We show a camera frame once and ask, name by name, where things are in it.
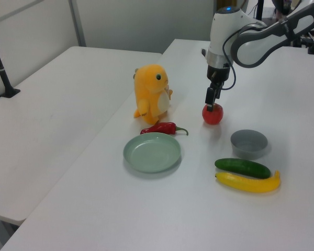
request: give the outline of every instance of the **yellow plush toy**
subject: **yellow plush toy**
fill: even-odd
[[[156,124],[159,115],[165,113],[171,100],[169,80],[164,68],[149,64],[135,70],[134,85],[137,110],[134,118],[143,116],[148,124]]]

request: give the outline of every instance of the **yellow banana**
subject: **yellow banana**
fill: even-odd
[[[248,179],[230,173],[217,173],[215,177],[222,184],[247,192],[270,192],[277,189],[281,183],[279,171],[268,179]]]

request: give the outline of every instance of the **tomato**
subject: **tomato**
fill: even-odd
[[[213,105],[213,111],[207,111],[207,105],[203,108],[204,121],[207,124],[218,124],[223,117],[223,108],[219,104]]]

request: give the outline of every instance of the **gray bowl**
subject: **gray bowl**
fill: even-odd
[[[234,154],[243,159],[262,157],[267,148],[267,138],[254,130],[240,130],[232,134],[231,146]]]

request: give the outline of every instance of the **cucumber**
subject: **cucumber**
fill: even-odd
[[[215,166],[228,172],[243,174],[254,178],[267,179],[271,171],[266,166],[245,159],[221,158],[215,161]]]

